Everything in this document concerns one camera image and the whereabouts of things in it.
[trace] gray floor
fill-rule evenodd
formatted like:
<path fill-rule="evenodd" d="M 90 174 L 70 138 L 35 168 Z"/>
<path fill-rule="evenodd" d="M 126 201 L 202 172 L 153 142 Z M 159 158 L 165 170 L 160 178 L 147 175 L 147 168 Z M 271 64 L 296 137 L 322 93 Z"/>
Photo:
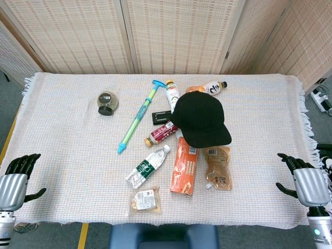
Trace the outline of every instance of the gray floor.
<path fill-rule="evenodd" d="M 324 83 L 332 92 L 332 78 Z M 2 148 L 15 114 L 20 105 L 21 88 L 7 82 L 0 73 L 0 148 Z M 315 139 L 320 143 L 332 143 L 332 117 L 321 113 L 311 98 L 306 100 Z M 77 248 L 81 224 L 67 225 L 41 223 L 36 231 L 15 233 L 9 248 Z M 111 225 L 94 223 L 89 225 L 86 248 L 107 248 Z M 220 248 L 315 248 L 309 227 L 298 226 L 290 230 L 260 226 L 219 226 Z"/>

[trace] yellow floor line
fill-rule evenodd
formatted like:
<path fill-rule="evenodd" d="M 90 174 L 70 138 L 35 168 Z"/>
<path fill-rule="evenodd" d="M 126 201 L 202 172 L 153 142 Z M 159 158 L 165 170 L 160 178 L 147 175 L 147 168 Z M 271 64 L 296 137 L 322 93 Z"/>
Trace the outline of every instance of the yellow floor line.
<path fill-rule="evenodd" d="M 16 124 L 16 118 L 17 118 L 18 113 L 19 112 L 17 111 L 16 117 L 14 119 L 14 122 L 11 125 L 10 131 L 8 133 L 7 139 L 6 139 L 5 144 L 4 144 L 4 147 L 2 148 L 2 151 L 1 151 L 1 154 L 0 154 L 0 164 L 2 163 L 2 160 L 5 158 L 5 154 L 6 154 L 8 144 L 9 144 L 9 141 L 10 141 L 10 138 L 11 138 L 11 135 L 12 135 L 12 131 L 14 130 L 14 127 L 15 127 L 15 124 Z"/>
<path fill-rule="evenodd" d="M 89 223 L 82 224 L 81 235 L 79 236 L 77 249 L 84 249 L 85 241 L 87 240 L 88 228 L 89 228 Z"/>

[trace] orange snack bag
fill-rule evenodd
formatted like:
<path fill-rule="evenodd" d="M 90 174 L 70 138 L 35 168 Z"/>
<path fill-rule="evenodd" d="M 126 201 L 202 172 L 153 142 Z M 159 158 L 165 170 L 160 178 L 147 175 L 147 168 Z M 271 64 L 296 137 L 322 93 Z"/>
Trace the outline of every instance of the orange snack bag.
<path fill-rule="evenodd" d="M 189 146 L 183 137 L 179 137 L 172 175 L 171 192 L 184 193 L 192 196 L 197 156 L 198 149 Z"/>

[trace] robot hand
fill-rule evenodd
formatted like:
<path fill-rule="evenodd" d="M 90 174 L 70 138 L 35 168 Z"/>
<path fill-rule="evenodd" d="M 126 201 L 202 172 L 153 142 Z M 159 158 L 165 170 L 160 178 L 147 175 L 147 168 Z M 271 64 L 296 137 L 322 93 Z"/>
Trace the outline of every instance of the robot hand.
<path fill-rule="evenodd" d="M 42 196 L 46 188 L 38 193 L 26 196 L 26 187 L 33 167 L 40 154 L 23 156 L 13 160 L 0 178 L 0 247 L 6 248 L 12 235 L 16 218 L 14 211 L 22 207 L 24 202 Z"/>
<path fill-rule="evenodd" d="M 318 249 L 332 248 L 332 220 L 324 206 L 331 201 L 324 176 L 320 169 L 302 159 L 278 154 L 286 162 L 293 175 L 296 191 L 276 183 L 278 189 L 286 195 L 298 198 L 300 203 L 309 208 L 307 218 L 310 230 Z"/>

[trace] black baseball cap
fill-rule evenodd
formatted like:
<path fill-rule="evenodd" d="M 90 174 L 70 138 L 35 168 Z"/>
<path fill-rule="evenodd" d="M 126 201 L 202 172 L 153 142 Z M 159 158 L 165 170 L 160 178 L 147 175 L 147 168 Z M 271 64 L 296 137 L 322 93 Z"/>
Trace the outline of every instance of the black baseball cap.
<path fill-rule="evenodd" d="M 227 145 L 232 138 L 224 125 L 224 110 L 219 100 L 195 91 L 176 102 L 171 121 L 182 130 L 186 142 L 194 148 Z"/>

